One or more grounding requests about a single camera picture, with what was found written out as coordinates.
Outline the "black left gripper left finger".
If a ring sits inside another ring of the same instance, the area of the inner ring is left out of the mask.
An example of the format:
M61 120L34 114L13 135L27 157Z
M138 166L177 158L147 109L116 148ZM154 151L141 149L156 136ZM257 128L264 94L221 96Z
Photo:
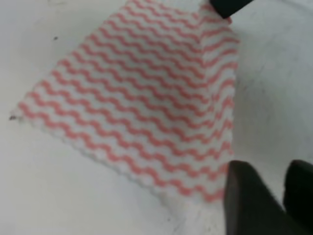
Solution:
M229 164L224 215L227 235L297 234L297 225L247 162L231 161Z

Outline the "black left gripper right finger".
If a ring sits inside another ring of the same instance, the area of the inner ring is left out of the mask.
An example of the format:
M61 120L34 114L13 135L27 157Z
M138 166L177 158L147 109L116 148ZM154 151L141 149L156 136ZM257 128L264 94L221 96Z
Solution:
M293 160L286 172L283 205L289 216L313 232L313 165Z

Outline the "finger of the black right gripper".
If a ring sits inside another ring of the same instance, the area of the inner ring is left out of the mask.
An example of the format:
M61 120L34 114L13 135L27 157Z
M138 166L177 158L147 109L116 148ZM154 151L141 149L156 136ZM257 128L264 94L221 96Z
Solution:
M250 4L252 0L210 0L209 2L223 19L227 19Z

